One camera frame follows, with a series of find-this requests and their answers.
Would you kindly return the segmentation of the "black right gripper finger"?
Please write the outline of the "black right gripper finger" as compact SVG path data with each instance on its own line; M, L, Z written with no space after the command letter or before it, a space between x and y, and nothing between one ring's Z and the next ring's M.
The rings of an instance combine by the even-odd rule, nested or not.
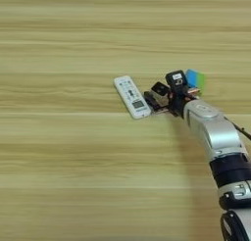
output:
M161 109L161 106L149 91L145 91L143 97L146 103L152 108L154 112L157 112Z

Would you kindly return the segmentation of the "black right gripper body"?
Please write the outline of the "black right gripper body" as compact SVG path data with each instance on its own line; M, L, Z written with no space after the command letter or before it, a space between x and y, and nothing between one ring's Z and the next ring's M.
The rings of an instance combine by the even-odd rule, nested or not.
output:
M195 100L195 97L188 93L175 94L169 90L166 94L168 111L175 117L184 116L184 107L190 101Z

